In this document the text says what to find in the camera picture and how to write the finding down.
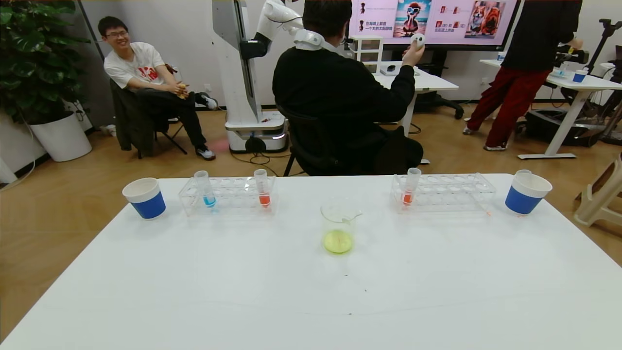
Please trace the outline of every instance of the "black jacket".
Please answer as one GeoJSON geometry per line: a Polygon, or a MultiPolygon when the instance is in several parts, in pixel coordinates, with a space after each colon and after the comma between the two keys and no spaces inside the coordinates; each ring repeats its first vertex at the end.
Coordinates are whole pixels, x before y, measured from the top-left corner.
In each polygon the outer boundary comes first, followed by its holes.
{"type": "Polygon", "coordinates": [[[364,152],[386,140],[386,132],[374,122],[395,122],[406,114],[415,94],[414,69],[402,67],[389,90],[361,62],[328,50],[291,48],[276,65],[272,92],[278,105],[324,122],[340,151],[364,152]],[[378,142],[371,145],[365,139],[378,142]],[[357,144],[365,144],[364,149],[357,144]]]}
{"type": "Polygon", "coordinates": [[[502,66],[550,70],[559,43],[574,38],[582,0],[526,0],[502,66]]]}
{"type": "Polygon", "coordinates": [[[154,130],[166,132],[169,129],[166,118],[151,117],[135,93],[120,88],[112,79],[110,89],[113,93],[116,134],[121,149],[131,151],[134,145],[144,156],[153,156],[154,130]]]}

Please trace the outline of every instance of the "display monitor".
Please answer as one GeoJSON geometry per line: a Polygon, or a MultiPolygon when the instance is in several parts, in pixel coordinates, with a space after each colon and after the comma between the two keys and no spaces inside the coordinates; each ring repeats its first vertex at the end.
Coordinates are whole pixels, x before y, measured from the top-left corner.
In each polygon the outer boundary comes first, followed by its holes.
{"type": "Polygon", "coordinates": [[[520,0],[353,0],[348,35],[379,35],[385,45],[409,45],[415,33],[427,47],[503,50],[520,0]]]}

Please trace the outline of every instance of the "clear acrylic test tube rack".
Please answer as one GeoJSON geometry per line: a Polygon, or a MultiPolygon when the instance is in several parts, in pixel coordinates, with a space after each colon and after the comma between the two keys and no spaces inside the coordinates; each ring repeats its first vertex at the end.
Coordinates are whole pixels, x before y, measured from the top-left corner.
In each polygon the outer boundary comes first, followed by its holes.
{"type": "Polygon", "coordinates": [[[393,175],[391,200],[398,212],[487,211],[497,190],[481,174],[421,175],[412,204],[402,197],[406,175],[393,175]]]}
{"type": "Polygon", "coordinates": [[[278,204],[275,191],[275,176],[268,177],[270,206],[259,203],[259,193],[255,178],[250,177],[211,177],[210,183],[216,197],[213,207],[205,205],[202,195],[197,190],[197,182],[191,177],[182,190],[179,200],[187,216],[216,214],[236,216],[265,216],[274,214],[278,204]]]}

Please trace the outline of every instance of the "blue and white cup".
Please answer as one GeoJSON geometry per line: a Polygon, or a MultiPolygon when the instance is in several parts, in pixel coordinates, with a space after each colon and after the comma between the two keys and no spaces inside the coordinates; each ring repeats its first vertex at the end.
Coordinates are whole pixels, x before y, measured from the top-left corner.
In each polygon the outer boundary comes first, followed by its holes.
{"type": "Polygon", "coordinates": [[[130,182],[123,195],[143,219],[155,219],[166,210],[160,186],[153,177],[130,182]]]}
{"type": "Polygon", "coordinates": [[[527,215],[553,190],[553,185],[529,170],[519,170],[509,188],[506,206],[513,212],[527,215]]]}
{"type": "Polygon", "coordinates": [[[578,70],[575,72],[575,77],[572,79],[575,83],[582,83],[583,79],[587,76],[587,70],[578,70]]]}

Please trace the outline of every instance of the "eyeglasses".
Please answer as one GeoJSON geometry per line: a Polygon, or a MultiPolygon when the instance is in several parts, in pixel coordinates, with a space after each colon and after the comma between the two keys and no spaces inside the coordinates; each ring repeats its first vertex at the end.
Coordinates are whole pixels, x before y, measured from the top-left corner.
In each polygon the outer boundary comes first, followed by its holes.
{"type": "Polygon", "coordinates": [[[121,32],[112,32],[108,35],[106,35],[106,37],[110,38],[110,37],[124,37],[128,34],[127,31],[121,31],[121,32]]]}

